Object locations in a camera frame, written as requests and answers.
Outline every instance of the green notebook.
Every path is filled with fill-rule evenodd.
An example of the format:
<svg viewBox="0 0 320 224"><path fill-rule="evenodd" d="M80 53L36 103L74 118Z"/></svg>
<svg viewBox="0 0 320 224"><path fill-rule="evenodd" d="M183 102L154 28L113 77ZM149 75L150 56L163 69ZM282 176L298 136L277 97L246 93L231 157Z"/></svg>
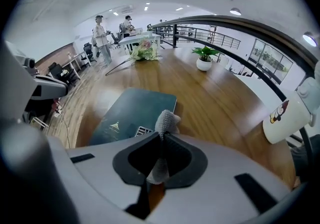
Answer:
<svg viewBox="0 0 320 224"><path fill-rule="evenodd" d="M89 144L98 145L134 137L140 126L155 130L164 110L174 111L177 98L171 94L128 88L105 114Z"/></svg>

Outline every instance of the metal railing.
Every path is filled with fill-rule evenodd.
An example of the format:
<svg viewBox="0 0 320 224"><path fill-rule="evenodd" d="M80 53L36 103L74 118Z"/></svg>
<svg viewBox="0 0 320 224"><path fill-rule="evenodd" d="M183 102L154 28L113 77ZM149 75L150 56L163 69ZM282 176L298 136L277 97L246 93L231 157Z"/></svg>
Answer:
<svg viewBox="0 0 320 224"><path fill-rule="evenodd" d="M169 33L172 32L173 26L166 26L166 27L161 27L160 30L157 30L157 34L161 35L161 40L163 42L173 42L173 36L171 36ZM232 38L230 36L211 31L211 30L206 30L202 28L197 28L197 27L188 27L188 26L177 26L177 34L182 35L182 36L189 36L194 39L200 39L204 40L206 42L209 42L214 45L218 46L224 46L224 47L230 47L230 48L239 48L240 45L240 40L236 38ZM187 39L180 39L178 43L181 42L195 42L194 40L187 40Z"/></svg>
<svg viewBox="0 0 320 224"><path fill-rule="evenodd" d="M278 48L280 51L289 56L298 66L300 66L306 73L306 77L314 77L314 68L316 62L318 61L306 48L304 48L301 44L296 42L294 39L285 35L284 33L269 27L265 24L258 23L255 21L251 21L248 19L231 17L231 16L221 16L221 15L199 15L199 16L189 16L183 17L179 19L174 19L171 21L159 23L153 25L153 29L156 34L170 36L172 39L162 41L164 43L169 44L173 48L177 47L177 41L180 42L181 38L187 41L193 41L194 43L200 43L206 45L208 47L214 48L221 53L231 57L232 59L238 61L245 67L249 68L252 72L254 72L258 77L260 77L280 98L281 101L286 100L286 96L282 93L282 91L266 76L260 69L249 63L248 61L242 59L240 56L231 53L230 51L222 48L224 41L220 41L219 44L215 44L215 41L208 38L201 39L197 37L195 34L194 37L190 37L192 35L187 35L179 33L181 30L178 28L184 28L180 26L180 24L206 24L206 25L216 25L227 27L231 29L235 29L238 31L242 31L253 36L256 36L267 43L270 43L274 47ZM164 32L165 28L172 28L172 33L169 31ZM300 133L305 144L307 156L308 156L308 164L310 168L314 166L314 156L312 151L312 146L310 143L310 139L305 128L300 129Z"/></svg>

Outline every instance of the black slot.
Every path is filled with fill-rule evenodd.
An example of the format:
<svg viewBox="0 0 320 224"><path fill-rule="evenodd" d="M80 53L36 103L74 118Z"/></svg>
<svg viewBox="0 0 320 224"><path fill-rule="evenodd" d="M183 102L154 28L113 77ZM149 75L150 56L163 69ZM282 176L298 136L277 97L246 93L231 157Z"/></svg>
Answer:
<svg viewBox="0 0 320 224"><path fill-rule="evenodd" d="M72 157L70 158L72 163L78 163L78 162L82 162L88 159L94 158L94 155L92 155L91 153L88 154L84 154L84 155L80 155L80 156L76 156L76 157Z"/></svg>
<svg viewBox="0 0 320 224"><path fill-rule="evenodd" d="M35 88L32 96L41 96L41 91L42 91L41 89L42 89L41 86L38 85L38 86Z"/></svg>
<svg viewBox="0 0 320 224"><path fill-rule="evenodd" d="M260 214L277 204L276 200L250 174L240 174L234 178Z"/></svg>

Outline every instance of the white mug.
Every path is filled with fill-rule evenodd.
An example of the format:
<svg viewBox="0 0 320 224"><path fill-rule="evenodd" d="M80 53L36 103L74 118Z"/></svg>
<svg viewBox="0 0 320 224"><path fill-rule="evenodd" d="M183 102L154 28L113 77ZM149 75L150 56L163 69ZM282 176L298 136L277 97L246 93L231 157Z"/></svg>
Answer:
<svg viewBox="0 0 320 224"><path fill-rule="evenodd" d="M274 144L289 137L308 123L313 126L315 117L310 114L295 92L263 120L263 131L267 140Z"/></svg>

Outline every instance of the window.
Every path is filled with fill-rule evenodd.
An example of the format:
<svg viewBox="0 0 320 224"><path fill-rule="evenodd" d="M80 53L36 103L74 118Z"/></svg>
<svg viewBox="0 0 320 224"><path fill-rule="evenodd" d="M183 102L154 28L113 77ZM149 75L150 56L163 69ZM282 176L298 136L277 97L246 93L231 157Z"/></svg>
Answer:
<svg viewBox="0 0 320 224"><path fill-rule="evenodd" d="M283 81L292 66L292 62L283 54L258 39L254 43L249 62L277 84Z"/></svg>

